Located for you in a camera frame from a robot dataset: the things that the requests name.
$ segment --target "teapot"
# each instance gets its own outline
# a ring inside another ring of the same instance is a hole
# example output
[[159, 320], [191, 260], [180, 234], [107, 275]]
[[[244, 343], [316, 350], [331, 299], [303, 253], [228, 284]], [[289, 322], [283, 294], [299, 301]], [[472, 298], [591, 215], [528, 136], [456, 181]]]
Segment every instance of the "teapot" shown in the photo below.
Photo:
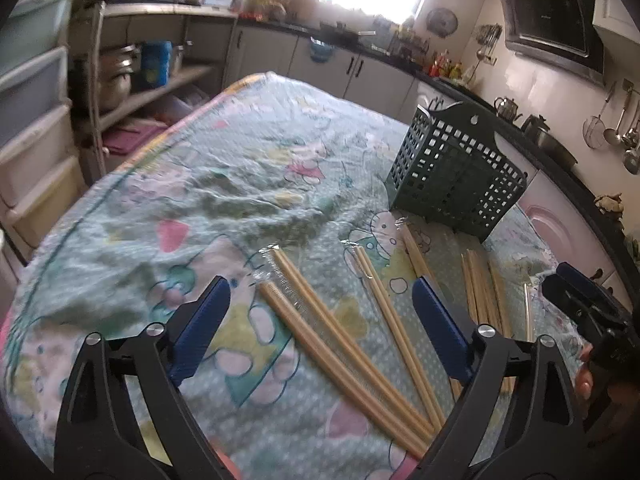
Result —
[[495, 114], [509, 123], [513, 123], [517, 118], [522, 117], [518, 113], [518, 105], [507, 97], [498, 97], [494, 101]]

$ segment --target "blue container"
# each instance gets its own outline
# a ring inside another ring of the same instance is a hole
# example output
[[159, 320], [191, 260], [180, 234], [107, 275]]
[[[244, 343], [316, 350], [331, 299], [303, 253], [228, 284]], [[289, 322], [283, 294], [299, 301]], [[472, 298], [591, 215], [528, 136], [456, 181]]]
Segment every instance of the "blue container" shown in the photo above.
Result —
[[143, 84], [147, 88], [158, 88], [169, 81], [172, 49], [171, 41], [146, 41], [142, 44], [140, 67]]

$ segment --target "floral cartoon tablecloth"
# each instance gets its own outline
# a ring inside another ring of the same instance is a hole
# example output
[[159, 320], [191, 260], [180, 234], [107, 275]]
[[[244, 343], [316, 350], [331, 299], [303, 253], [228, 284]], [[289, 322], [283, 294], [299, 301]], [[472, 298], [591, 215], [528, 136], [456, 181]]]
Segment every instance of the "floral cartoon tablecloth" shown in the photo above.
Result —
[[[180, 390], [206, 437], [246, 479], [401, 480], [415, 460], [342, 398], [256, 292], [260, 249], [280, 244], [340, 323], [415, 406], [417, 394], [342, 240], [367, 253], [404, 320], [446, 413], [449, 381], [412, 308], [415, 275], [383, 181], [407, 126], [304, 83], [250, 76], [111, 173], [38, 249], [0, 332], [1, 391], [17, 427], [52, 463], [66, 379], [84, 336], [137, 334], [194, 300], [216, 274], [231, 307], [196, 376]], [[449, 301], [466, 303], [460, 253], [477, 239], [410, 218]], [[536, 333], [559, 342], [571, 373], [580, 339], [538, 297], [556, 262], [515, 207], [484, 243], [524, 338], [522, 283]], [[132, 398], [150, 452], [162, 447]], [[508, 400], [498, 403], [487, 456]]]

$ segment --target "finger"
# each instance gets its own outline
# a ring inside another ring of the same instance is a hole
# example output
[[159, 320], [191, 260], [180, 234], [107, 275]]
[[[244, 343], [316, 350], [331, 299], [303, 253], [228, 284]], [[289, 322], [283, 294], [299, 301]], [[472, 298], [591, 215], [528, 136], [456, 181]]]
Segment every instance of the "finger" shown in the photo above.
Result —
[[607, 388], [609, 399], [615, 404], [632, 408], [640, 400], [638, 388], [629, 383], [610, 384]]
[[582, 361], [583, 363], [587, 362], [589, 360], [589, 357], [591, 356], [592, 350], [593, 345], [591, 343], [587, 343], [585, 346], [583, 346], [579, 356], [580, 361]]
[[586, 366], [581, 366], [575, 375], [575, 391], [584, 400], [591, 397], [593, 391], [593, 375]]

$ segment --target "perforated basket side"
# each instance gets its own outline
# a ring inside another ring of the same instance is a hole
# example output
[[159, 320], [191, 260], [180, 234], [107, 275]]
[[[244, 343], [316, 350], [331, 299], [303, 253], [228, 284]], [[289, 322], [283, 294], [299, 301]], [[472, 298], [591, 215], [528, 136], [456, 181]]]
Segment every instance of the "perforated basket side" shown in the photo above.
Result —
[[522, 173], [497, 149], [475, 105], [418, 108], [385, 185], [391, 208], [484, 240], [524, 191]]

